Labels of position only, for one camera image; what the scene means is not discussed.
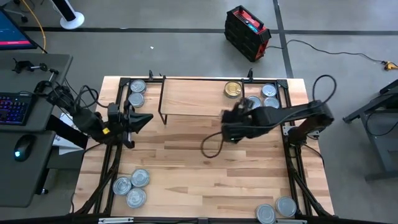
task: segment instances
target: gray concrete floor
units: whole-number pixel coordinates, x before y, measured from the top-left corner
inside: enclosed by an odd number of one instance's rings
[[[40,1],[33,1],[43,25],[59,27],[59,15],[51,3],[40,6]],[[223,29],[226,11],[242,4],[268,28],[280,28],[272,0],[70,2],[84,13],[84,27]],[[279,7],[288,30],[398,30],[395,0],[279,0]],[[28,17],[27,26],[37,26]],[[42,43],[40,32],[28,34]],[[100,89],[106,75],[146,75],[149,69],[163,75],[244,77],[252,67],[256,77],[287,77],[281,50],[268,49],[264,58],[250,63],[223,34],[47,32],[46,36],[50,53],[74,56],[68,79],[75,88],[85,83]],[[398,62],[398,35],[286,35],[286,39]],[[271,45],[280,46],[278,34],[272,35]],[[362,124],[341,120],[397,79],[398,72],[385,72],[380,64],[363,57],[328,55],[300,43],[291,42],[288,50],[293,76],[305,80],[309,95],[319,75],[333,75],[338,82],[338,91],[329,102],[335,122],[320,138],[335,213],[343,218],[398,223],[398,180],[365,182],[364,176],[379,171],[380,166]],[[324,99],[330,87],[323,80],[317,98]],[[47,181],[48,195],[35,197],[29,208],[0,208],[0,219],[66,214],[77,176],[77,171],[53,172]]]

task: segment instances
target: tin can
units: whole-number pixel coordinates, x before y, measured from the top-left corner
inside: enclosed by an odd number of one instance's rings
[[[242,86],[240,83],[231,81],[225,84],[224,94],[226,97],[231,99],[238,98],[242,93]]]
[[[251,107],[252,110],[256,109],[259,106],[262,106],[260,98],[258,98],[256,96],[249,96],[248,99],[253,102],[253,106]]]
[[[276,96],[276,87],[273,84],[265,84],[261,88],[262,97],[273,97]]]
[[[144,190],[134,188],[129,191],[126,197],[127,205],[131,208],[139,208],[145,204],[147,194]]]
[[[131,183],[136,187],[145,187],[149,183],[149,173],[144,169],[136,169],[131,174]]]
[[[145,103],[144,95],[141,93],[131,93],[129,96],[129,102],[131,106],[140,108]]]
[[[296,214],[297,206],[292,198],[283,196],[278,198],[275,208],[284,217],[293,217]]]
[[[259,205],[256,208],[256,218],[262,224],[274,224],[276,221],[274,208],[269,204]]]
[[[127,177],[119,177],[113,183],[112,189],[116,195],[126,195],[131,190],[131,182]]]
[[[278,109],[280,107],[279,101],[274,97],[267,97],[264,100],[264,106],[271,106]]]
[[[147,90],[147,84],[143,80],[134,80],[130,84],[130,89],[133,93],[144,94]]]

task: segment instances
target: rgb keyboard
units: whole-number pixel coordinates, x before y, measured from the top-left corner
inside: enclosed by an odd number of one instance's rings
[[[0,93],[0,125],[25,125],[34,99],[31,93]]]

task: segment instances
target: metal can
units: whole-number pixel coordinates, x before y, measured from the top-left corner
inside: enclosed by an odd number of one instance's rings
[[[136,169],[131,174],[131,183],[136,187],[145,187],[149,183],[149,173],[144,169]]]
[[[129,102],[131,106],[135,108],[140,108],[145,103],[144,95],[142,95],[141,93],[131,93],[129,96]]]
[[[256,218],[262,224],[274,224],[276,221],[274,208],[269,204],[259,205],[256,208]]]
[[[265,84],[261,88],[262,97],[273,97],[276,96],[276,87],[273,84]]]
[[[131,190],[131,182],[127,177],[119,177],[113,183],[112,189],[116,195],[126,195]]]
[[[259,106],[262,106],[260,98],[258,98],[256,96],[249,96],[248,99],[253,102],[253,106],[251,107],[252,110],[256,109]]]
[[[274,97],[267,97],[264,100],[264,106],[271,106],[278,109],[280,107],[279,101]]]
[[[139,208],[145,204],[147,194],[144,190],[134,188],[129,191],[126,197],[127,205],[131,208]]]
[[[242,86],[236,81],[231,81],[225,84],[224,94],[226,97],[231,99],[238,98],[242,93]]]
[[[134,80],[130,84],[130,89],[133,93],[144,94],[147,90],[147,84],[143,80]]]
[[[283,196],[278,198],[275,208],[284,217],[293,217],[296,214],[297,206],[292,198]]]

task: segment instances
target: monitor screen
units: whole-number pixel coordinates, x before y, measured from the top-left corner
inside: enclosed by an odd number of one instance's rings
[[[36,48],[34,42],[0,9],[0,50]]]

